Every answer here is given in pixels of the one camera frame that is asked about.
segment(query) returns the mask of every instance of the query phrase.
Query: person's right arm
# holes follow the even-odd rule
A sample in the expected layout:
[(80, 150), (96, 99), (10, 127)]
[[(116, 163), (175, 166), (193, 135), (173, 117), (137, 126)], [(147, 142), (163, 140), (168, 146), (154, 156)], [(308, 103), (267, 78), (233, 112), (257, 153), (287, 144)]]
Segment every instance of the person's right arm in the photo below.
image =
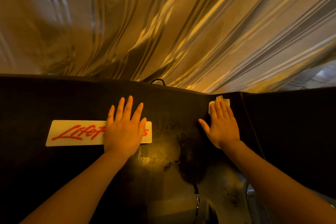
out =
[(210, 110), (211, 127), (199, 119), (208, 138), (240, 169), (257, 194), (283, 223), (336, 223), (336, 210), (332, 206), (240, 141), (235, 117), (224, 101), (216, 100), (210, 105)]

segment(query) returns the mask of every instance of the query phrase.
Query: wire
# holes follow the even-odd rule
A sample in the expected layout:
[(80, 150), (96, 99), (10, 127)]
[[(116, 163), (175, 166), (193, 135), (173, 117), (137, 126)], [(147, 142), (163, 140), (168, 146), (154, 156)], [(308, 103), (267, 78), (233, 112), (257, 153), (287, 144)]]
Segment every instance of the wire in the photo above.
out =
[(162, 80), (162, 79), (155, 79), (154, 81), (152, 81), (151, 83), (153, 83), (153, 82), (155, 82), (155, 81), (162, 81), (163, 82), (163, 86), (166, 86), (166, 84), (165, 84), (165, 81), (164, 80)]

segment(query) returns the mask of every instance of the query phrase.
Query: striped curtain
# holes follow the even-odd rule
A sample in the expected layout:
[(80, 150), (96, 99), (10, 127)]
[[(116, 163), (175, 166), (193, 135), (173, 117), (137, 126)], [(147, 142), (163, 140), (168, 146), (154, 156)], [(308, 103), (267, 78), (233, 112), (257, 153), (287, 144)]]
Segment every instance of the striped curtain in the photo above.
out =
[(257, 93), (285, 89), (336, 47), (336, 0), (0, 4), (0, 73), (161, 78), (199, 92)]

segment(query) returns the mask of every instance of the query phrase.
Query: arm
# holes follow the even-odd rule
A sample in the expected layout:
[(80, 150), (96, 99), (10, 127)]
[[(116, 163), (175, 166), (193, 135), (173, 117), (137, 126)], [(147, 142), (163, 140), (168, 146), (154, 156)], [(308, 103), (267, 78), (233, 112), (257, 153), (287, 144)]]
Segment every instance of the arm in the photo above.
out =
[(104, 135), (104, 154), (85, 171), (65, 184), (21, 223), (89, 223), (107, 186), (127, 159), (138, 149), (145, 130), (146, 118), (140, 122), (141, 103), (132, 120), (132, 96), (124, 109), (121, 98), (114, 120), (111, 107)]
[(239, 138), (232, 110), (224, 101), (210, 105), (211, 127), (199, 120), (210, 141), (224, 151), (255, 191), (284, 223), (336, 223), (336, 210), (250, 150)]

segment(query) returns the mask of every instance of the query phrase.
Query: white label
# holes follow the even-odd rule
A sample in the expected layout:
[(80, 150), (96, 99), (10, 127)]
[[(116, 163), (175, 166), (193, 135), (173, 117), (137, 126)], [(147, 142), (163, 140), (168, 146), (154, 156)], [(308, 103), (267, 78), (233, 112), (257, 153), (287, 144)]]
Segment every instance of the white label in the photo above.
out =
[[(46, 146), (104, 144), (106, 120), (53, 120)], [(141, 143), (152, 142), (152, 123), (146, 122)]]

